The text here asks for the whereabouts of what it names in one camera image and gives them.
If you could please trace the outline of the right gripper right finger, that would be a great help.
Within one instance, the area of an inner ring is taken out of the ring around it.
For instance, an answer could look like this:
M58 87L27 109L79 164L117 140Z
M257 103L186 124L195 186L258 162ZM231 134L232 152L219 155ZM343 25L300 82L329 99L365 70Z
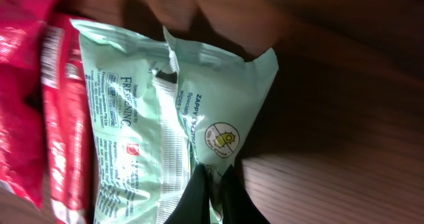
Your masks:
M270 224L253 204L233 166L222 177L220 196L224 224Z

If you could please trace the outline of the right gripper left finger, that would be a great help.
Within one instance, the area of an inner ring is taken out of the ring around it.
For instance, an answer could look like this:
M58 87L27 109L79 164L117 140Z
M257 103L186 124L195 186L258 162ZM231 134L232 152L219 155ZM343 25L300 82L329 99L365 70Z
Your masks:
M179 203L165 224L210 224L209 182L203 165L195 167Z

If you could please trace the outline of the light teal snack pack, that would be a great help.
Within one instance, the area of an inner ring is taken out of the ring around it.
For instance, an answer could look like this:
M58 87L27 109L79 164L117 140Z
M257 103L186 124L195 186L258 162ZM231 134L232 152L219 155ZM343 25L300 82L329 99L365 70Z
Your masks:
M164 223L196 168L210 223L223 222L222 177L273 84L278 59L257 59L164 33L74 19L99 166L95 223Z

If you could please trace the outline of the thin red stick packet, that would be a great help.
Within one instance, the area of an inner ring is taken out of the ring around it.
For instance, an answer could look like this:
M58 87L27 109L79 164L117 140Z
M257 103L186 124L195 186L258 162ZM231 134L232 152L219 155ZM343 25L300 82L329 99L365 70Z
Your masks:
M91 217L92 132L73 16L50 19L40 56L52 210L57 223L88 224Z

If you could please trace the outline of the red snack bag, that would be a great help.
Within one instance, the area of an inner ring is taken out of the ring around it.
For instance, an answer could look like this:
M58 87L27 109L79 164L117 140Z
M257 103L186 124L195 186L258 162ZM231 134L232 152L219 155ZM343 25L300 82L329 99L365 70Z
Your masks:
M60 0L1 0L1 186L42 206L40 47Z

